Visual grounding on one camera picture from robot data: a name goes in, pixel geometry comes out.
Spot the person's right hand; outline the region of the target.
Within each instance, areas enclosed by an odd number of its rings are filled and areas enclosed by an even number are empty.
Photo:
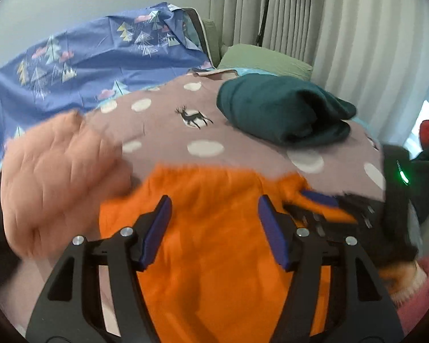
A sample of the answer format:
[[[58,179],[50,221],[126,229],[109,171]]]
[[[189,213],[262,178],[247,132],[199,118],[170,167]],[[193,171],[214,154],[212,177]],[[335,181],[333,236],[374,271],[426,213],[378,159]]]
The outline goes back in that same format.
[[[378,270],[396,307],[410,300],[425,284],[426,272],[418,262],[399,262]]]

